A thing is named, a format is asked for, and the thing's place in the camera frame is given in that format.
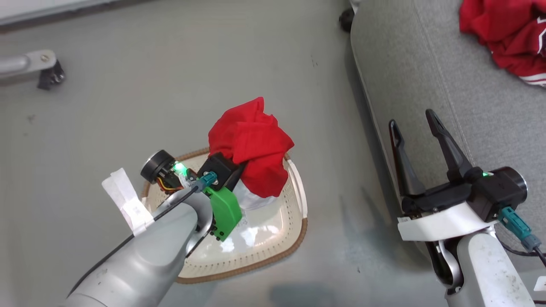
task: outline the red garment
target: red garment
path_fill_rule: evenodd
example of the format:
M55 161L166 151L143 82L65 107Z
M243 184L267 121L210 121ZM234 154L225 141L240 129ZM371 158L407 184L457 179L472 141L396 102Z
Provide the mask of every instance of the red garment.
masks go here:
M294 146L273 115L264 114L264 98L227 110L209 131L210 154L221 152L239 164L248 161L241 180L260 197L281 194L288 180L282 165Z
M464 0L459 27L476 34L500 68L546 85L546 0Z

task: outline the black caster wheel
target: black caster wheel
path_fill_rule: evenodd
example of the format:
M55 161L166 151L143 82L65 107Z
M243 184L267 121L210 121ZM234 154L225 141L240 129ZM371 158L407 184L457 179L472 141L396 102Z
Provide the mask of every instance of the black caster wheel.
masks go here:
M343 13L341 13L339 22L343 31L347 33L351 32L351 25L353 24L353 18L354 18L354 11L352 8L346 9L343 11Z

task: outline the white strap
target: white strap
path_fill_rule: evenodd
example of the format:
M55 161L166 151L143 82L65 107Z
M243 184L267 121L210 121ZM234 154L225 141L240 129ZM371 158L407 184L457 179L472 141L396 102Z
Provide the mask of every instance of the white strap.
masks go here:
M153 216L140 202L129 177L123 168L110 174L102 182L103 188L112 198L135 237L153 224Z

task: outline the couch cushion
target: couch cushion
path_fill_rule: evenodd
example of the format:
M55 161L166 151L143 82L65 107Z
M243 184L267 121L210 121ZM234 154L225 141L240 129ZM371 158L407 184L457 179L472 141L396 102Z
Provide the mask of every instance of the couch cushion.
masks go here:
M518 213L546 243L546 90L498 69L475 37L460 33L460 4L367 0L353 22L353 52L391 177L388 122L395 119L425 186L447 182L425 118L431 108L473 165L510 166L525 177L529 197ZM505 229L497 233L521 249Z

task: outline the green bracket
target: green bracket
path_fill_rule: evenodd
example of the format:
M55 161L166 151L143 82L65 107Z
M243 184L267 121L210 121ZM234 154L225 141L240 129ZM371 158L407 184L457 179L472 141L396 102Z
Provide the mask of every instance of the green bracket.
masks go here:
M210 204L216 221L214 235L224 242L242 218L239 202L235 194L226 187L220 191L207 187L203 192L210 195Z

